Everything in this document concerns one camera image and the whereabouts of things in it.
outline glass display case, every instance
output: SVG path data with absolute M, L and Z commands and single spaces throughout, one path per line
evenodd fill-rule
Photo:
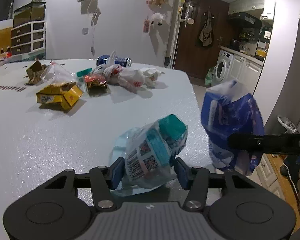
M 14 11 L 13 27 L 27 22 L 44 20 L 45 2 L 31 2 Z

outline brown door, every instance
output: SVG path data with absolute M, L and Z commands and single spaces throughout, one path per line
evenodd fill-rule
M 182 19 L 189 0 L 186 0 Z M 237 30 L 228 21 L 229 3 L 221 0 L 191 0 L 194 24 L 180 23 L 174 69 L 183 70 L 189 76 L 205 79 L 210 68 L 215 67 L 220 52 L 219 45 L 228 46 Z M 201 30 L 210 10 L 212 44 L 204 47 L 199 39 Z

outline dark drawer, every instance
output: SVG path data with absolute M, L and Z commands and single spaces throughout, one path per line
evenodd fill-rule
M 20 28 L 14 29 L 11 31 L 11 37 L 19 36 L 24 33 L 29 33 L 31 31 L 31 24 L 22 26 Z
M 11 49 L 11 54 L 12 55 L 18 55 L 18 54 L 22 54 L 22 53 L 28 53 L 31 50 L 31 45 L 27 44 L 27 45 L 22 45 L 19 47 L 15 47 Z
M 24 36 L 21 36 L 19 38 L 15 38 L 11 40 L 11 45 L 12 46 L 17 46 L 19 44 L 27 43 L 31 41 L 31 34 L 27 34 Z
M 43 32 L 34 33 L 33 40 L 43 39 Z
M 42 30 L 44 27 L 44 23 L 34 23 L 33 24 L 33 30 Z
M 33 49 L 43 48 L 43 41 L 38 41 L 33 43 Z

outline washing machine door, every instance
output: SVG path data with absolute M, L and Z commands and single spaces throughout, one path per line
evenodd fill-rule
M 216 66 L 215 77 L 218 82 L 221 82 L 226 76 L 227 63 L 224 59 L 218 61 Z

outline blue and white package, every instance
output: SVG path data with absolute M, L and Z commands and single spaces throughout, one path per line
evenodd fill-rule
M 133 128 L 115 143 L 110 165 L 124 157 L 125 174 L 114 191 L 127 196 L 151 191 L 177 176 L 172 160 L 186 145 L 188 127 L 173 114 Z
M 235 150 L 227 144 L 233 133 L 265 134 L 257 103 L 245 86 L 232 80 L 207 89 L 201 123 L 209 135 L 213 165 L 222 171 L 236 170 L 251 175 L 263 153 Z

